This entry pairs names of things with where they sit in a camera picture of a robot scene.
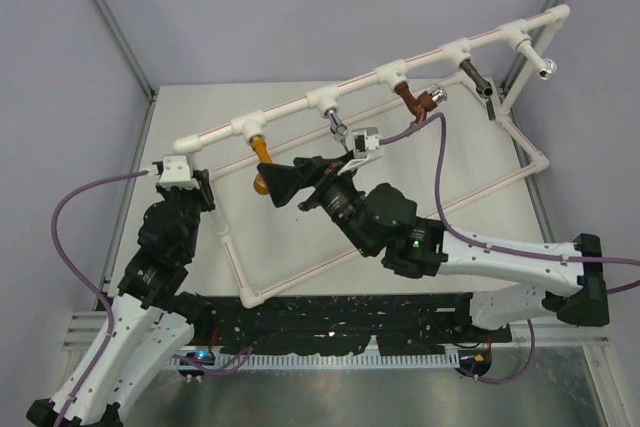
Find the yellow water faucet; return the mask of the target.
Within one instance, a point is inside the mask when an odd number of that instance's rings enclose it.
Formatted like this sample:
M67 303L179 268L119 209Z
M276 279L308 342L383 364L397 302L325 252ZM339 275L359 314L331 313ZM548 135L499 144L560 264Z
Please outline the yellow water faucet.
M265 138L261 135L256 135L252 137L249 141L249 145L253 152L255 153L257 159L260 163L271 163L272 158L268 152L267 144ZM254 190L259 195L268 195L269 189L268 186L260 173L257 173L254 181L253 181Z

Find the white PVC pipe frame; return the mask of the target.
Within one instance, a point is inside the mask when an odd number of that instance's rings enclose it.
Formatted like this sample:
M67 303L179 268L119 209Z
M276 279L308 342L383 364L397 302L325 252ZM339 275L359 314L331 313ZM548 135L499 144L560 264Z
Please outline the white PVC pipe frame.
M355 157L345 168L348 172L354 171L379 159L384 143L377 134L348 130L337 115L339 99L373 85L385 85L396 96L390 104L406 104L417 123L423 125L433 117L436 106L444 101L444 89L437 87L434 92L425 91L420 95L414 95L409 89L406 75L413 69L445 59L457 68L450 77L451 81L462 83L467 89L473 90L476 98L486 103L490 120L497 123L529 158L528 164L512 175L449 204L449 209L456 210L549 167L549 159L515 125L511 118L511 108L532 74L548 79L555 73L555 62L542 54L569 15L569 6L557 5L530 18L509 22L471 38L455 40L410 59L389 62L359 77L339 84L328 84L280 105L236 117L212 130L182 137L174 142L173 151L177 155L193 156L216 142L230 137L241 137L259 159L268 160L273 152L266 145L264 127L271 122L309 109L318 111L322 117L330 121L330 130L337 140L345 146L355 148ZM471 61L473 49L495 42L509 44L525 59L523 70L517 74L514 84L500 104L493 102L496 95L492 91L492 84L480 75Z

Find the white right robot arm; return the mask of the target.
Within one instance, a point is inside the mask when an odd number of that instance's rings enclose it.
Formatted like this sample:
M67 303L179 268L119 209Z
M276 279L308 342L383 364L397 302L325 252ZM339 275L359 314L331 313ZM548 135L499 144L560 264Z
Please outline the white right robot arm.
M471 275L509 282L507 288L464 296L452 317L462 340L548 316L579 327L609 324L602 267L586 260L599 250L597 237L518 243L457 231L444 219L418 216L416 202L388 183L368 193L357 190L345 165L342 159L313 157L297 158L291 166L261 163L257 170L275 207L311 189L300 210L321 208L361 256L379 257L399 276Z

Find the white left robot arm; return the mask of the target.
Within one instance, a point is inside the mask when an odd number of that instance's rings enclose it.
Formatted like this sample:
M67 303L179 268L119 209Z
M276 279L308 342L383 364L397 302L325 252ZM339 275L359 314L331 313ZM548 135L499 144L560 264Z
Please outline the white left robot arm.
M158 171L162 199L144 214L139 249L117 295L98 297L107 319L62 387L32 403L26 418L35 426L122 425L174 354L212 337L209 303L179 289L195 256L201 216L215 208L209 173L187 169L171 179L169 168Z

